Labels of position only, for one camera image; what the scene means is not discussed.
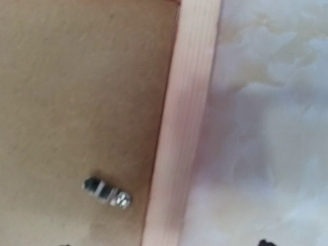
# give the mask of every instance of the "brown cardboard surface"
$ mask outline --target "brown cardboard surface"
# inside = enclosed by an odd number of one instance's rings
[[[139,245],[175,13],[162,0],[0,1],[0,245]],[[87,196],[95,172],[133,206]]]

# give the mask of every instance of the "black object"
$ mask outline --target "black object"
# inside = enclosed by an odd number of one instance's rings
[[[277,246],[272,242],[267,242],[266,240],[261,240],[258,246]]]
[[[95,177],[88,178],[84,181],[84,189],[89,192],[94,193],[97,190],[97,188],[101,182],[102,182],[101,179],[98,179]],[[101,192],[99,193],[98,197],[100,199],[106,200],[109,197],[112,189],[113,189],[112,187],[105,185],[102,188]]]

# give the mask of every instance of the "small black object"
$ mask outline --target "small black object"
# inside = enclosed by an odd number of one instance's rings
[[[111,187],[103,180],[91,177],[84,181],[82,189],[102,203],[109,203],[113,207],[126,209],[131,201],[131,195],[121,189]]]
[[[272,242],[267,242],[266,240],[261,240],[258,246],[277,246]]]

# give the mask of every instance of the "wood grain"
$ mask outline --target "wood grain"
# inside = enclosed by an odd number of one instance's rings
[[[211,77],[221,0],[183,0],[143,246],[179,244]]]

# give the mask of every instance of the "wooden strip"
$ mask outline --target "wooden strip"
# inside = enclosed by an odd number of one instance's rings
[[[143,246],[177,246],[209,87],[221,0],[182,0]]]

